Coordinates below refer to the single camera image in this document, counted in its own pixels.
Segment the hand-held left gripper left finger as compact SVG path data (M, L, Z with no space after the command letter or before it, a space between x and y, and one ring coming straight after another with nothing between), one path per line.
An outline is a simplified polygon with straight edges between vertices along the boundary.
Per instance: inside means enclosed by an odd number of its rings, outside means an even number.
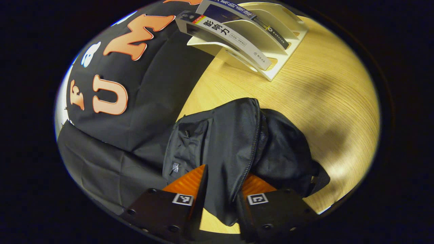
M199 232L208 169L202 165L163 189L149 188L122 213L122 219L169 243L193 241Z

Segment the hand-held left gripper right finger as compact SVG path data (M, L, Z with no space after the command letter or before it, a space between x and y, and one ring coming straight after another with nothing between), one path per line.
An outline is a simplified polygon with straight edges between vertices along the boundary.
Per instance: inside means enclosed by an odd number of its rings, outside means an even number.
M249 173L236 197L241 238L246 242L277 242L319 219L291 188L276 189Z

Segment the black schoolbag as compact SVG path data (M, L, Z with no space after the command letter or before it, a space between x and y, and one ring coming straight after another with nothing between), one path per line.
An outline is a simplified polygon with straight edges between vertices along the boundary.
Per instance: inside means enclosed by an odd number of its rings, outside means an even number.
M227 226L238 220L235 201L249 173L303 198L330 182L302 131L282 113L260 108L254 98L236 99L176 122L163 177L170 184L201 165L208 167L204 207Z

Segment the white book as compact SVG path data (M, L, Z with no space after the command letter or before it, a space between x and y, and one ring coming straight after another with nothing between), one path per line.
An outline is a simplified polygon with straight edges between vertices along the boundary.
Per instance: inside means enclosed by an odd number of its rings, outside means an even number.
M183 11L175 17L175 21L181 32L207 42L220 42L230 46L261 70L267 70L272 64L247 38L215 19L192 11Z

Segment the white bookshelf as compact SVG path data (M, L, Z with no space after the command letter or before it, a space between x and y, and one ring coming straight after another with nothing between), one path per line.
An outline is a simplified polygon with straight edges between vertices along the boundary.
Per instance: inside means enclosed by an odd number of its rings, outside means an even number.
M236 50L220 42L207 42L191 36L187 45L200 49L227 64L272 81L283 68L309 31L307 24L296 14L281 4L270 2L246 2L238 4L256 14L259 19L270 25L290 44L284 49L270 34L256 23L235 20L223 23L247 38L272 62L267 70L243 57Z

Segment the blue book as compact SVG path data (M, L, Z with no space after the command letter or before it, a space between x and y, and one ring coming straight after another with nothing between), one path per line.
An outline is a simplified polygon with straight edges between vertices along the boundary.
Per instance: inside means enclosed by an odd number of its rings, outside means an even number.
M285 40L276 29L267 25L253 12L236 3L230 2L229 0L202 0L196 12L197 14L205 15L211 19L217 20L220 23L235 20L251 21L270 34L270 36L272 36L284 49L287 49L290 46L287 40Z

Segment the black backdrop cloth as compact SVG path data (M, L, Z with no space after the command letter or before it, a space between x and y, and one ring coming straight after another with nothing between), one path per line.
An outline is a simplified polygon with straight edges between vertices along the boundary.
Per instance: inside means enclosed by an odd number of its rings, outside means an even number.
M121 215L162 189L164 154L183 105L213 60L175 17L202 0L158 0L126 15L79 51L59 87L56 142L78 187Z

